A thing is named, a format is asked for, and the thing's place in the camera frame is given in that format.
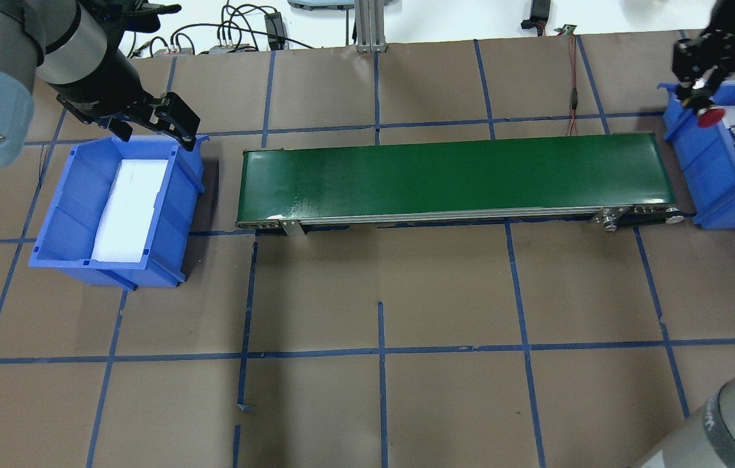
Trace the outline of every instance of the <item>red object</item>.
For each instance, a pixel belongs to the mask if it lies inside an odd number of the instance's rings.
[[[726,115],[726,110],[721,107],[712,107],[700,115],[697,119],[697,127],[708,128],[717,125]]]

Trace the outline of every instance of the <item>empty blue bin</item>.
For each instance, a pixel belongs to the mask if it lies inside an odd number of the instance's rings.
[[[205,192],[200,145],[207,139],[199,136],[193,151],[167,136],[134,136],[130,142],[112,136],[73,146],[29,266],[55,268],[87,284],[130,291],[176,287],[185,281],[180,268],[194,205]],[[118,167],[126,159],[168,161],[147,241],[140,261],[97,261],[91,258],[97,229]]]
[[[697,127],[692,112],[683,109],[674,96],[676,85],[662,83],[659,88],[668,92],[665,139],[673,143],[697,206],[694,223],[705,229],[735,228],[735,149],[729,130],[723,122]],[[735,81],[725,82],[714,101],[735,106]]]

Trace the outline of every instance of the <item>white background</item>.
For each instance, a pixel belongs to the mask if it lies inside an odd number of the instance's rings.
[[[162,29],[155,34],[139,34],[136,46],[152,36],[166,40],[180,26],[190,23],[219,23],[224,0],[153,0],[154,3],[178,3],[183,11],[163,15]],[[564,23],[578,25],[576,33],[623,33],[702,29],[708,24],[715,0],[552,0],[547,30]],[[231,4],[239,6],[239,0]],[[266,0],[281,11],[287,22],[287,36],[313,47],[341,47],[349,38],[344,12],[326,9],[305,11],[292,8],[287,0]],[[388,42],[442,42],[466,39],[519,38],[533,36],[534,30],[522,30],[531,0],[393,0],[385,7],[385,35]],[[263,15],[248,15],[252,29],[265,31]],[[215,27],[193,27],[191,36],[197,52],[216,45]],[[127,52],[132,33],[126,33],[121,49]],[[264,36],[258,38],[261,49]]]

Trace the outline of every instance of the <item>conveyor belt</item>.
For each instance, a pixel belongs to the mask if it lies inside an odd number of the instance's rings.
[[[659,217],[674,202],[646,133],[258,150],[244,154],[237,226],[292,234],[358,222]]]

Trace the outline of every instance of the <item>metal post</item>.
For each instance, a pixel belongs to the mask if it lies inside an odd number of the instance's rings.
[[[360,53],[387,50],[384,0],[355,0],[355,31]]]

